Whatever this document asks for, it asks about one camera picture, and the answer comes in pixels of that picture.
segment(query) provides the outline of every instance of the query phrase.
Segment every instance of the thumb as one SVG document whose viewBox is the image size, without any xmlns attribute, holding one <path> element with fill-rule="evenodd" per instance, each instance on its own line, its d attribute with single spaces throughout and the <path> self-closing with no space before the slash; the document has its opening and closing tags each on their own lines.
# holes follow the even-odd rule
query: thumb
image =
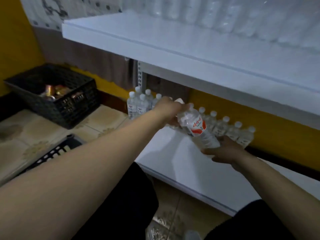
<svg viewBox="0 0 320 240">
<path fill-rule="evenodd" d="M 201 152 L 205 155 L 216 155 L 219 148 L 203 148 Z"/>
</svg>

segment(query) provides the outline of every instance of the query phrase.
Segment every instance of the white shelf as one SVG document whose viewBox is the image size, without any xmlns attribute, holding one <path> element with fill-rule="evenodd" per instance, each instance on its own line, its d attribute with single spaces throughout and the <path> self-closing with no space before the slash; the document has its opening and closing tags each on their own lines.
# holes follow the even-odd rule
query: white shelf
<svg viewBox="0 0 320 240">
<path fill-rule="evenodd" d="M 62 33 L 69 40 L 320 115 L 320 56 L 304 49 L 130 11 L 66 20 Z"/>
<path fill-rule="evenodd" d="M 136 162 L 152 176 L 231 216 L 260 198 L 250 183 L 230 165 L 211 161 L 189 136 L 169 127 L 156 133 Z M 320 199 L 319 181 L 279 165 L 268 164 Z"/>
</svg>

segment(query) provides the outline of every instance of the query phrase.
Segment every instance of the forearm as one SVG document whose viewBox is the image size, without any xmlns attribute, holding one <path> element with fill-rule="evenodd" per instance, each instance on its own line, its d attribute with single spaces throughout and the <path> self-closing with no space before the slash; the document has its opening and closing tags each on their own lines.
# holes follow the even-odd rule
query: forearm
<svg viewBox="0 0 320 240">
<path fill-rule="evenodd" d="M 0 188 L 0 238 L 70 238 L 152 139 L 163 118 L 150 111 Z"/>
<path fill-rule="evenodd" d="M 320 201 L 256 157 L 237 161 L 251 183 L 297 239 L 319 239 Z"/>
</svg>

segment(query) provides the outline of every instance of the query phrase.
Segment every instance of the white patterned fabric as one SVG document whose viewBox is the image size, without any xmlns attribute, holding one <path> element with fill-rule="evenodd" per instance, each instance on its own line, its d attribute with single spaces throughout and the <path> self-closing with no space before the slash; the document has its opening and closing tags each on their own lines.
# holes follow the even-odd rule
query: white patterned fabric
<svg viewBox="0 0 320 240">
<path fill-rule="evenodd" d="M 61 31 L 63 20 L 121 12 L 121 0 L 20 0 L 32 26 Z"/>
</svg>

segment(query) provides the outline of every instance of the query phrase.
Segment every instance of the black pants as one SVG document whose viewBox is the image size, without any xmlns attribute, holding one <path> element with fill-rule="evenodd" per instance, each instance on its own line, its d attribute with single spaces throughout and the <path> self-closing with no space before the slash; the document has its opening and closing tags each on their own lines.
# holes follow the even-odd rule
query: black pants
<svg viewBox="0 0 320 240">
<path fill-rule="evenodd" d="M 294 237 L 263 201 L 251 202 L 231 219 L 214 228 L 204 240 L 286 239 Z"/>
<path fill-rule="evenodd" d="M 144 240 L 158 206 L 151 181 L 134 162 L 72 239 Z"/>
</svg>

